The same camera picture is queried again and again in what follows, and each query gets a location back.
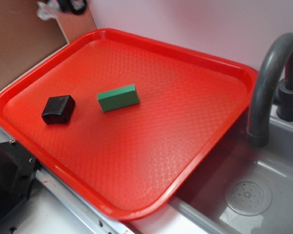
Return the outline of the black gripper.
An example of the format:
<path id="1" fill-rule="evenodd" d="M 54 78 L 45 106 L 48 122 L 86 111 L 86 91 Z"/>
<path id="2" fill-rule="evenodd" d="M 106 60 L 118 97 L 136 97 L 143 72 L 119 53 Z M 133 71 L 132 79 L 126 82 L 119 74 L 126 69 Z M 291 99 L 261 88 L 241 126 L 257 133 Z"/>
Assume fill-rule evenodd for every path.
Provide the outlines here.
<path id="1" fill-rule="evenodd" d="M 86 0 L 47 0 L 47 5 L 61 13 L 82 15 L 87 7 Z"/>

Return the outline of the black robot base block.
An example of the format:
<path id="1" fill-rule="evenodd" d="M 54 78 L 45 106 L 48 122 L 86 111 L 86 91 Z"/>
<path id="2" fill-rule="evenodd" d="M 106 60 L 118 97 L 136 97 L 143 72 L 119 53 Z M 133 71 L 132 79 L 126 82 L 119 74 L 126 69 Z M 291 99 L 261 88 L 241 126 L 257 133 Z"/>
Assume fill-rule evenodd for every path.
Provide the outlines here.
<path id="1" fill-rule="evenodd" d="M 0 224 L 29 200 L 37 165 L 18 142 L 0 143 Z"/>

